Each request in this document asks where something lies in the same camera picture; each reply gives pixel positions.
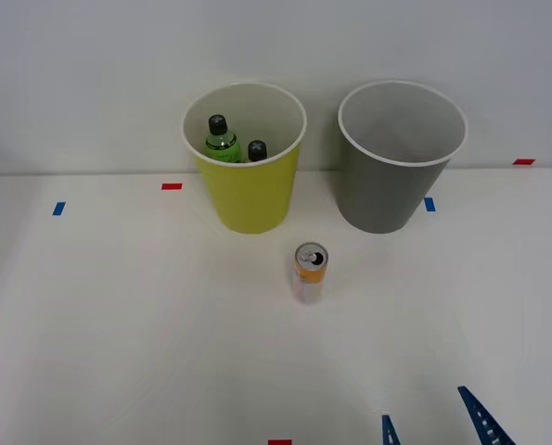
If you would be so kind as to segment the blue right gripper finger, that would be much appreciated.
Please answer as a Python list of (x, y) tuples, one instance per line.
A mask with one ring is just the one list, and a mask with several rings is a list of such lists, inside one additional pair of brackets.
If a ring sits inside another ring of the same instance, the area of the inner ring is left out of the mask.
[(387, 414), (381, 416), (381, 431), (383, 445), (401, 445), (392, 420)]
[(460, 386), (457, 390), (468, 410), (481, 445), (515, 445), (513, 439), (467, 387)]

